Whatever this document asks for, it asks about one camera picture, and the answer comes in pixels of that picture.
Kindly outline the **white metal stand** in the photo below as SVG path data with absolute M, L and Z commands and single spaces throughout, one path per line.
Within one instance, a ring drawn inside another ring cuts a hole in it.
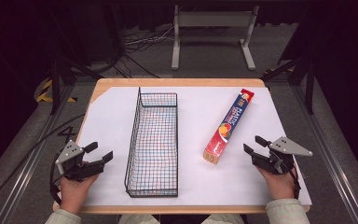
M 173 17 L 172 70 L 179 69 L 181 27 L 243 27 L 244 38 L 239 40 L 244 60 L 249 70 L 255 70 L 255 62 L 249 49 L 259 7 L 245 11 L 181 11 L 175 6 Z

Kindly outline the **yellow and black floor tape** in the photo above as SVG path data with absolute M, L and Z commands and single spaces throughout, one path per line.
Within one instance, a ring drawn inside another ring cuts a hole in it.
M 46 83 L 43 85 L 41 92 L 36 97 L 37 102 L 48 102 L 52 103 L 53 98 L 48 96 L 48 90 L 52 86 L 52 79 L 49 78 Z

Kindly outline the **aluminium floor rail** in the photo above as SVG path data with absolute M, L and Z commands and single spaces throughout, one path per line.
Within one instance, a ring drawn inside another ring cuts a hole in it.
M 322 129 L 317 119 L 309 112 L 305 103 L 304 93 L 298 86 L 294 86 L 292 88 L 292 92 L 296 97 L 296 100 L 299 103 L 303 113 L 305 114 L 307 123 L 309 124 L 314 136 L 316 137 L 320 154 L 322 155 L 328 172 L 331 175 L 332 180 L 337 188 L 338 194 L 341 200 L 344 202 L 344 205 L 351 217 L 352 223 L 358 224 L 358 200 L 355 196 L 355 192 L 351 187 L 349 179 L 342 170 L 342 167 L 340 166 L 337 158 L 331 152 L 330 146 L 327 144 L 327 141 L 324 138 Z
M 16 210 L 24 191 L 26 191 L 26 188 L 34 174 L 34 170 L 36 169 L 36 166 L 39 163 L 43 152 L 45 151 L 46 140 L 48 136 L 53 133 L 53 127 L 56 125 L 63 111 L 66 100 L 70 97 L 73 89 L 73 86 L 67 86 L 62 89 L 62 95 L 59 97 L 61 102 L 59 103 L 56 112 L 53 115 L 48 116 L 48 120 L 36 142 L 36 145 L 30 149 L 24 161 L 21 163 L 21 171 L 16 178 L 16 182 L 11 192 L 9 193 L 2 209 L 0 210 L 0 224 L 8 224 L 11 217 L 13 216 L 13 213 Z

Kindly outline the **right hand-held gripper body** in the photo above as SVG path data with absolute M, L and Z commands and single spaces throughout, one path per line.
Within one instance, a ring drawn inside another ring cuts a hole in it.
M 268 148 L 268 156 L 255 153 L 252 164 L 273 175 L 285 175 L 294 168 L 294 156 L 311 157 L 313 152 L 302 147 L 287 137 L 280 137 L 271 142 Z

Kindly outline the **person's right hand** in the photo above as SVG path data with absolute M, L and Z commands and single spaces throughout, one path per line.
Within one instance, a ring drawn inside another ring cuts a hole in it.
M 273 175 L 261 168 L 258 168 L 258 172 L 266 180 L 269 194 L 273 200 L 295 198 L 295 183 L 289 174 Z

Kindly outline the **white table sheet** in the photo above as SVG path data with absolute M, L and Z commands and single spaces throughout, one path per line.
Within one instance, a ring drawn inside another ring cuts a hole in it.
M 110 88 L 88 109 L 78 144 L 98 148 L 86 155 L 96 161 L 107 152 L 105 165 L 89 191 L 88 206 L 130 205 L 260 205 L 269 202 L 266 183 L 243 148 L 268 150 L 256 136 L 274 141 L 284 135 L 280 118 L 265 87 L 251 89 L 254 97 L 234 130 L 217 164 L 203 151 L 240 93 L 238 87 L 174 87 L 178 100 L 179 192 L 175 198 L 132 198 L 124 186 L 138 87 Z

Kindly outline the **black wire basket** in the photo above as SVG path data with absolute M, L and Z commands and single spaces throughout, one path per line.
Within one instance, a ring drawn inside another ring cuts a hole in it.
M 175 93 L 138 92 L 124 186 L 132 198 L 178 195 Z

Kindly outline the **person's left hand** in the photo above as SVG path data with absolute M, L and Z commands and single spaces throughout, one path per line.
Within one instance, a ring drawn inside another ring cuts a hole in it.
M 90 187 L 98 177 L 98 175 L 93 175 L 82 182 L 62 177 L 60 180 L 62 194 L 60 208 L 77 215 L 86 200 Z

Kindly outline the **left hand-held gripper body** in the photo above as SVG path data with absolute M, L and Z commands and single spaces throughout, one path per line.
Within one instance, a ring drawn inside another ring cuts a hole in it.
M 84 179 L 103 172 L 103 160 L 84 162 L 86 152 L 76 142 L 70 140 L 55 160 L 61 175 L 69 180 L 82 182 Z

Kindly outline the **black metal stand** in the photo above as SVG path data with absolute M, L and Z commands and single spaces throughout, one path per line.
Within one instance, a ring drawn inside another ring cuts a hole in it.
M 312 59 L 302 57 L 291 60 L 283 65 L 278 66 L 273 70 L 267 70 L 261 77 L 261 80 L 266 82 L 274 77 L 284 73 L 286 70 L 293 69 L 288 78 L 288 82 L 292 86 L 298 86 L 303 78 L 306 79 L 305 89 L 305 106 L 310 114 L 313 114 L 313 87 L 314 87 L 314 64 Z
M 54 115 L 62 104 L 60 81 L 62 80 L 65 85 L 69 86 L 74 86 L 76 83 L 76 75 L 75 72 L 72 71 L 72 68 L 79 70 L 87 77 L 94 78 L 95 80 L 99 80 L 102 78 L 101 75 L 97 74 L 94 71 L 91 71 L 86 66 L 62 56 L 54 57 L 51 61 L 50 68 L 53 100 L 53 106 L 50 112 L 51 115 Z

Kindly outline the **blue and red wrap box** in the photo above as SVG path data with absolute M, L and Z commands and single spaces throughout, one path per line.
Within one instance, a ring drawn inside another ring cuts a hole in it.
M 220 156 L 223 154 L 227 142 L 238 126 L 242 115 L 245 113 L 248 105 L 251 103 L 254 93 L 242 89 L 235 99 L 234 103 L 226 113 L 225 117 L 214 132 L 212 138 L 204 149 L 203 159 L 212 164 L 217 164 Z

